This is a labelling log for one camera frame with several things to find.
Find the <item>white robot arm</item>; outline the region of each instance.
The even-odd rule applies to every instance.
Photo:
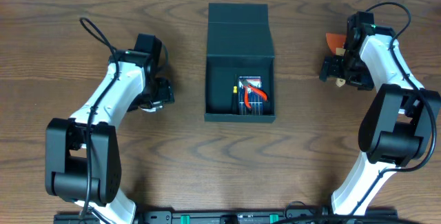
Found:
[[[162,43],[156,37],[140,34],[133,50],[117,50],[119,72],[113,56],[107,74],[89,100],[69,119],[53,119],[46,130],[46,191],[65,201],[84,206],[88,187],[86,158],[71,156],[70,150],[91,149],[92,179],[88,208],[101,223],[132,223],[136,205],[119,187],[121,162],[116,130],[125,113],[137,108],[154,112],[164,103],[173,103],[167,79],[156,78]],[[95,107],[88,123],[91,107],[118,75]],[[85,142],[90,124],[91,147]]]
[[[430,137],[427,110],[420,105],[412,85],[405,80],[389,50],[394,35],[391,28],[375,26],[370,12],[358,12],[348,19],[345,55],[327,57],[323,63],[321,80],[338,77],[360,90],[371,90],[375,86],[378,92],[360,126],[361,151],[356,164],[331,196],[334,214],[365,215],[370,201],[395,172],[378,177],[379,173],[405,166],[411,159],[419,158],[427,146]],[[423,89],[404,61],[397,40],[392,49],[409,80]],[[439,94],[426,92],[436,118]],[[413,121],[397,123],[399,114]]]

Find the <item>black box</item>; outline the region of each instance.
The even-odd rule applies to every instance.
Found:
[[[210,3],[205,72],[205,121],[272,123],[274,48],[266,4]],[[232,114],[237,77],[261,77],[263,115]]]

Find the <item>wire cutters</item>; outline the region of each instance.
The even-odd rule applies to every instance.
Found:
[[[245,106],[247,106],[248,110],[252,110],[252,107],[249,104],[249,100],[248,100],[248,88],[252,92],[254,92],[257,95],[259,95],[260,97],[262,97],[262,99],[264,101],[268,101],[268,96],[262,90],[259,90],[258,88],[254,87],[252,84],[250,84],[246,79],[241,79],[240,82],[242,83],[243,89],[245,90],[244,102],[245,102]]]

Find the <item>wooden table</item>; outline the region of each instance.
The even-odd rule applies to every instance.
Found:
[[[345,33],[350,14],[381,1],[412,11],[400,49],[425,87],[441,91],[441,0],[0,0],[0,223],[50,223],[57,211],[79,211],[45,192],[44,156],[46,125],[82,106],[106,71],[109,50],[83,30],[81,16],[118,48],[146,32],[170,51],[176,103],[130,112],[118,130],[129,197],[175,210],[326,203],[356,160],[375,92],[318,80],[330,54],[325,33]],[[204,122],[209,2],[268,3],[273,124]],[[397,8],[375,13],[377,24],[396,30],[407,20]],[[372,205],[439,223],[440,168],[438,149],[424,169],[394,175]]]

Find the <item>black cable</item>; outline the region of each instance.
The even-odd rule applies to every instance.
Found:
[[[421,102],[423,103],[423,105],[426,107],[427,112],[429,114],[429,119],[430,119],[430,123],[431,123],[431,131],[432,131],[432,140],[431,140],[431,144],[429,147],[429,151],[427,152],[427,155],[425,156],[425,158],[421,161],[421,163],[410,167],[410,168],[390,168],[390,169],[384,169],[382,170],[377,178],[375,179],[375,181],[372,183],[371,187],[369,187],[369,189],[367,190],[366,194],[361,198],[361,200],[357,203],[357,205],[354,207],[354,209],[351,211],[350,215],[355,214],[355,212],[357,211],[357,209],[363,204],[363,202],[366,200],[366,198],[368,197],[368,195],[372,192],[372,190],[374,189],[374,187],[377,185],[378,181],[384,176],[385,173],[387,172],[414,172],[416,170],[421,169],[422,167],[424,167],[427,162],[429,162],[430,158],[432,157],[433,152],[435,151],[435,146],[436,146],[436,120],[435,117],[433,115],[432,112],[432,108],[429,105],[429,102],[427,102],[426,98],[424,97],[424,95],[421,93],[421,90],[412,82],[412,80],[409,78],[410,73],[407,73],[404,68],[401,66],[401,63],[398,61],[398,58],[395,54],[395,46],[393,45],[393,42],[400,36],[400,34],[402,34],[407,27],[409,27],[409,25],[411,24],[411,20],[412,20],[412,16],[411,13],[409,11],[409,9],[407,9],[404,5],[399,4],[399,3],[394,3],[394,2],[384,2],[384,3],[379,3],[376,4],[370,8],[368,8],[366,10],[366,12],[373,10],[374,8],[377,8],[379,6],[383,6],[383,5],[394,5],[394,6],[398,6],[400,8],[402,8],[406,13],[407,13],[407,17],[408,17],[408,21],[406,26],[401,29],[401,31],[399,31],[391,40],[390,44],[389,44],[389,51],[391,51],[391,55],[393,60],[395,61],[395,64],[398,66],[398,69],[401,71],[404,79],[406,80],[406,82],[412,86],[413,90],[415,91],[415,93],[418,95],[418,97],[420,98]]]
[[[304,222],[317,222],[317,221],[346,221],[346,220],[356,220],[356,221],[372,221],[378,223],[399,223],[399,224],[419,224],[415,221],[408,221],[403,219],[382,217],[382,216],[346,216],[346,215],[330,215],[330,216],[299,216],[295,218],[287,218],[285,220],[276,221],[272,224],[284,224],[284,223],[295,223],[298,221]]]
[[[92,189],[92,146],[90,143],[90,132],[92,129],[92,122],[93,122],[93,118],[94,115],[96,113],[96,109],[98,108],[99,103],[101,102],[101,100],[104,98],[104,96],[106,95],[106,93],[110,90],[110,88],[114,85],[114,83],[116,82],[116,80],[118,80],[119,77],[119,64],[118,64],[118,59],[116,58],[115,55],[115,51],[116,48],[110,44],[110,42],[107,40],[107,38],[105,37],[105,35],[95,26],[94,23],[92,23],[89,19],[85,18],[85,17],[81,17],[79,19],[81,25],[83,26],[83,28],[86,29],[86,31],[88,31],[89,34],[91,34],[93,37],[95,37],[95,39],[99,40],[101,43],[105,44],[109,49],[110,52],[112,53],[112,58],[114,60],[115,63],[115,74],[113,79],[110,81],[109,85],[104,89],[104,91],[98,96],[98,98],[96,99],[94,105],[90,108],[90,113],[89,113],[89,117],[88,117],[88,123],[86,124],[86,129],[85,129],[85,144],[86,144],[86,159],[87,161],[87,167],[88,167],[88,180],[87,180],[87,190],[86,190],[86,195],[85,195],[85,200],[84,200],[84,206],[83,206],[83,211],[80,212],[80,219],[83,219],[86,212],[88,211],[89,208],[89,202],[90,202],[90,191]],[[84,24],[84,21],[86,21],[87,23],[89,23],[90,26],[92,26],[94,28],[94,30],[99,34],[99,36],[101,37],[101,39],[99,37],[97,37],[95,34],[93,34],[89,28]]]
[[[83,22],[83,20],[84,21],[87,21],[95,30],[96,30],[96,26],[95,25],[93,25],[93,23],[89,20],[89,19],[87,19],[87,18],[85,18],[85,17],[81,17],[80,18],[80,24],[83,26],[83,28],[86,30],[86,31],[88,31],[88,33],[90,34],[90,35],[92,35],[97,41],[99,41],[99,42],[101,42],[102,44],[104,44],[104,45],[107,45],[108,46],[108,43],[109,43],[109,41],[106,43],[103,39],[101,39],[100,37],[98,37],[98,36],[96,36],[85,24],[84,24],[84,22]],[[112,47],[112,49],[113,50],[117,50],[113,45],[111,45],[111,47]]]
[[[107,221],[104,216],[102,216],[98,211],[92,208],[92,213],[102,222],[105,224],[111,224],[109,221]]]
[[[95,223],[95,221],[96,221],[96,218],[94,218],[94,217],[87,217],[87,218],[83,218],[83,219],[81,219],[79,222],[78,222],[78,224],[82,224],[82,223],[84,223],[84,224],[90,224],[90,223]]]
[[[283,210],[283,216],[284,216],[285,218],[288,218],[287,213],[288,213],[289,207],[291,207],[292,205],[294,205],[294,204],[296,204],[296,203],[299,203],[299,204],[301,204],[301,205],[303,205],[303,206],[306,206],[306,204],[303,203],[302,201],[292,201],[292,202],[288,203],[288,205],[286,206],[286,208]]]
[[[163,44],[163,48],[164,48],[164,53],[165,53],[165,62],[163,65],[158,67],[157,72],[160,72],[161,70],[163,70],[166,66],[168,66],[168,49],[167,47]]]

